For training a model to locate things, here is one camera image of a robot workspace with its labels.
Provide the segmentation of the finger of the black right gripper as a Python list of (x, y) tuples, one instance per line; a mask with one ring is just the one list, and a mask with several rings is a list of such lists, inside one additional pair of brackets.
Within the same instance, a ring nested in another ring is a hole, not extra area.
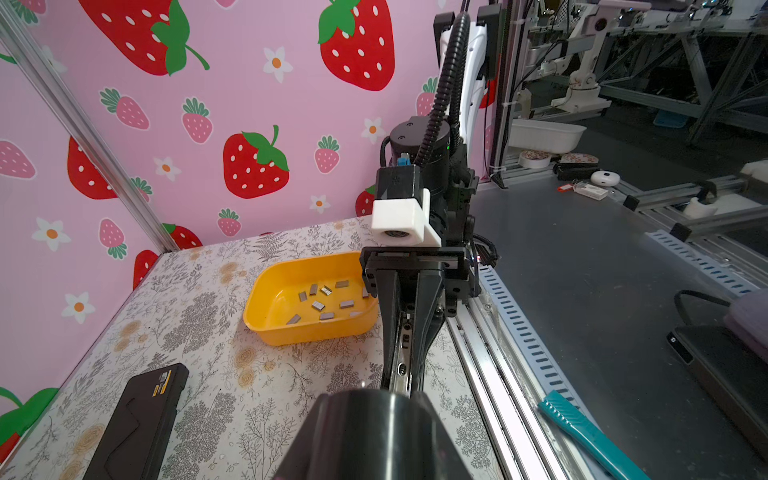
[(422, 270), (418, 274), (411, 346), (412, 393), (423, 390), (427, 355), (445, 321), (439, 312), (444, 290), (442, 270)]
[(398, 373), (402, 312), (401, 286), (398, 272), (395, 270), (378, 270), (376, 273), (376, 286), (383, 327), (381, 388), (394, 393), (403, 393), (403, 382)]

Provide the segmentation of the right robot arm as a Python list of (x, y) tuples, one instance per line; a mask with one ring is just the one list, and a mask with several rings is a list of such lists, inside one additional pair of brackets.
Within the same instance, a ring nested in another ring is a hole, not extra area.
[(429, 111), (399, 124), (379, 153), (362, 279), (383, 325), (381, 387), (422, 390), (428, 352), (458, 306), (481, 292), (470, 202), (480, 178), (469, 165), (472, 131), (498, 64), (503, 8), (434, 19), (440, 74)]

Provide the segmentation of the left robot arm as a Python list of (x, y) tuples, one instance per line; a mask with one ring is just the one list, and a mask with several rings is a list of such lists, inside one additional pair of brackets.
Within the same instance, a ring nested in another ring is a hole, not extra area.
[(426, 394), (380, 389), (323, 394), (276, 479), (469, 479)]

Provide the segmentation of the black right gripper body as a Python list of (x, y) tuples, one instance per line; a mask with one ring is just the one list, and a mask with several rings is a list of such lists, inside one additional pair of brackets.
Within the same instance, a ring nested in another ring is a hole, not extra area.
[(457, 304), (479, 296), (479, 266), (468, 247), (365, 247), (365, 287), (383, 315), (454, 315)]

